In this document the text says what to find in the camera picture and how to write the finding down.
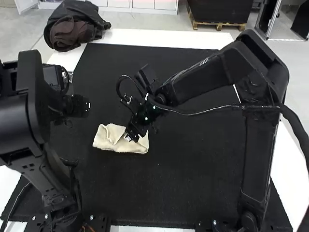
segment black box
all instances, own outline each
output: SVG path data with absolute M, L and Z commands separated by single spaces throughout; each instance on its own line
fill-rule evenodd
M 196 22 L 247 23 L 253 0 L 188 0 Z

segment wooden pallet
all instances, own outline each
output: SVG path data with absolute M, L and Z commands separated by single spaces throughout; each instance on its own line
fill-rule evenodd
M 198 22 L 198 21 L 194 20 L 194 17 L 193 17 L 193 14 L 191 12 L 191 9 L 190 9 L 189 5 L 187 5 L 187 9 L 188 9 L 188 12 L 189 12 L 189 18 L 191 20 L 193 30 L 197 30 L 197 26 L 198 25 L 215 25 L 216 29 L 218 31 L 222 30 L 222 26 L 238 27 L 239 31 L 244 31 L 245 28 L 246 28 L 246 23 L 238 24 L 238 23 L 207 23 L 207 22 Z

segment white table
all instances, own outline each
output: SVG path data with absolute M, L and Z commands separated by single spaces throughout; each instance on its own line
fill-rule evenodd
M 112 29 L 105 33 L 100 44 L 124 44 L 156 47 L 177 47 L 196 49 L 221 49 L 233 39 L 229 33 L 196 31 L 161 31 L 138 29 Z M 59 64 L 68 71 L 74 71 L 86 45 L 67 53 L 54 52 L 50 64 Z M 5 166 L 0 167 L 0 212 L 6 206 L 20 174 Z M 309 178 L 305 158 L 282 122 L 279 123 L 271 177 L 278 191 L 290 223 L 297 230 L 309 205 Z M 9 222 L 7 232 L 22 232 L 26 222 Z M 137 228 L 112 226 L 112 232 L 184 232 L 185 229 Z

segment white cabinet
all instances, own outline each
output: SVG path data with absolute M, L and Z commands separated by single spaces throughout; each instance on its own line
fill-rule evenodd
M 176 0 L 154 0 L 154 8 L 157 10 L 176 10 Z
M 141 8 L 141 9 L 154 9 L 155 8 L 155 0 L 133 0 L 132 7 L 133 8 Z
M 107 6 L 107 0 L 90 0 L 90 1 L 97 6 Z
M 107 0 L 108 7 L 121 7 L 121 8 L 129 8 L 130 3 L 129 0 Z
M 38 0 L 15 0 L 15 4 L 19 14 L 21 14 L 26 10 L 36 6 L 38 4 Z
M 176 15 L 178 0 L 89 0 L 99 11 Z M 60 2 L 40 0 L 15 0 L 18 11 L 23 12 L 39 3 L 39 9 L 55 9 Z

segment cloth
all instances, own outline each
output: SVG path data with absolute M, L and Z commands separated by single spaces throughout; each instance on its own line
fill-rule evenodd
M 81 43 L 101 39 L 110 22 L 98 14 L 98 7 L 89 1 L 64 0 L 47 21 L 44 39 L 57 51 L 66 52 Z
M 124 138 L 125 129 L 125 127 L 113 123 L 107 126 L 99 125 L 92 146 L 115 152 L 147 153 L 149 148 L 148 132 L 145 137 L 139 139 L 138 143 L 135 143 Z

